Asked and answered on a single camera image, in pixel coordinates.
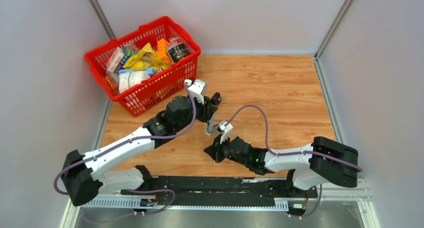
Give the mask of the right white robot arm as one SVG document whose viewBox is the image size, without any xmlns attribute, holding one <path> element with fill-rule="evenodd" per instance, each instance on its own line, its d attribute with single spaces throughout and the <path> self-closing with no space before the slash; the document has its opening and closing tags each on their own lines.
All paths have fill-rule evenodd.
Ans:
<svg viewBox="0 0 424 228">
<path fill-rule="evenodd" d="M 285 190 L 291 197 L 324 183 L 355 188 L 362 171 L 356 149 L 322 136 L 311 144 L 284 150 L 253 147 L 239 137 L 226 141 L 217 137 L 204 152 L 216 163 L 228 159 L 258 175 L 288 170 Z"/>
</svg>

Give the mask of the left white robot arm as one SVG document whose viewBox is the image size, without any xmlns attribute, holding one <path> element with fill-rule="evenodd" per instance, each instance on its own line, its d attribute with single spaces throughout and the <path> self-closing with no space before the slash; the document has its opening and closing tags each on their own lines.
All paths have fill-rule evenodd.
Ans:
<svg viewBox="0 0 424 228">
<path fill-rule="evenodd" d="M 67 195 L 74 206 L 84 205 L 101 193 L 118 190 L 149 194 L 153 182 L 145 166 L 121 171 L 112 168 L 184 135 L 196 120 L 209 123 L 221 101 L 219 92 L 212 97 L 176 96 L 164 110 L 124 138 L 98 150 L 69 152 L 53 182 L 56 192 Z"/>
</svg>

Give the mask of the black and grey stapler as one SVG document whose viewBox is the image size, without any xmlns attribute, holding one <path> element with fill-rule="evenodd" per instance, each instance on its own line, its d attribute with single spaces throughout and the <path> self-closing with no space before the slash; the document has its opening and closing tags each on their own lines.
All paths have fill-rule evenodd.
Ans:
<svg viewBox="0 0 424 228">
<path fill-rule="evenodd" d="M 215 125 L 215 112 L 218 110 L 218 106 L 221 101 L 221 94 L 219 92 L 216 92 L 207 102 L 205 131 L 206 135 L 213 136 L 217 133 L 217 128 Z"/>
</svg>

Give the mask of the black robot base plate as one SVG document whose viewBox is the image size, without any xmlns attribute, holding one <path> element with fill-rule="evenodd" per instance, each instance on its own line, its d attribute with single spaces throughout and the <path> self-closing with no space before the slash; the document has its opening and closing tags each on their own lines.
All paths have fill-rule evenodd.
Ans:
<svg viewBox="0 0 424 228">
<path fill-rule="evenodd" d="M 276 199 L 293 198 L 304 203 L 316 198 L 317 189 L 301 190 L 284 178 L 214 177 L 214 176 L 147 176 L 142 186 L 122 195 L 147 195 L 142 205 L 212 206 L 212 207 L 271 207 Z"/>
</svg>

